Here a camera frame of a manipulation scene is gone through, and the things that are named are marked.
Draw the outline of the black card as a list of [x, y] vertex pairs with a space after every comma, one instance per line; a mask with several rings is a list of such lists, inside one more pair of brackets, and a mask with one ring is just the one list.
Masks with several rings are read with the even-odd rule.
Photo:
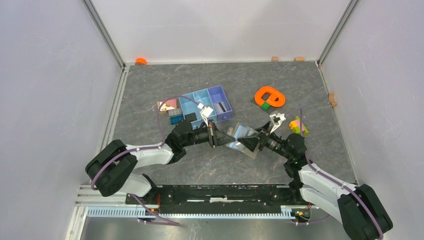
[[184, 116], [184, 119], [185, 119], [185, 120], [188, 120], [188, 121], [190, 121], [190, 122], [195, 122], [195, 121], [197, 121], [197, 120], [198, 120], [197, 115], [196, 115], [196, 113], [195, 113], [195, 112], [192, 112], [192, 113], [186, 114], [186, 115]]

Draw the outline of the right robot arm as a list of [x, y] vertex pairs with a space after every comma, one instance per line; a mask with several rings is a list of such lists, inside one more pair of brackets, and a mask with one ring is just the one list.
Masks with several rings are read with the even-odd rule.
[[342, 226], [352, 240], [381, 240], [394, 225], [374, 189], [342, 181], [325, 172], [307, 156], [304, 136], [291, 133], [285, 139], [266, 123], [256, 133], [237, 141], [250, 151], [267, 148], [286, 158], [285, 171], [293, 180], [289, 199], [295, 204], [311, 203]]

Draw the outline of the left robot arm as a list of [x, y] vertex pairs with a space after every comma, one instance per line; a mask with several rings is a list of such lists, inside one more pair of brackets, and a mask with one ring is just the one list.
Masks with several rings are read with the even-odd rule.
[[187, 146], [208, 143], [216, 148], [236, 139], [221, 131], [210, 121], [193, 129], [188, 120], [181, 120], [163, 142], [152, 145], [128, 145], [120, 139], [111, 141], [85, 167], [91, 179], [90, 187], [103, 197], [117, 192], [135, 194], [145, 204], [153, 203], [157, 190], [147, 176], [137, 176], [134, 170], [150, 165], [170, 165], [186, 155]]

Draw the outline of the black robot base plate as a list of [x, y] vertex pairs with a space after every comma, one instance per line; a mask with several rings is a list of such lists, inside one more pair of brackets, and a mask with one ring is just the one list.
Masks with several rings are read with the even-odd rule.
[[132, 176], [120, 189], [126, 204], [156, 205], [161, 214], [280, 214], [281, 207], [313, 207], [295, 184], [164, 184], [146, 174]]

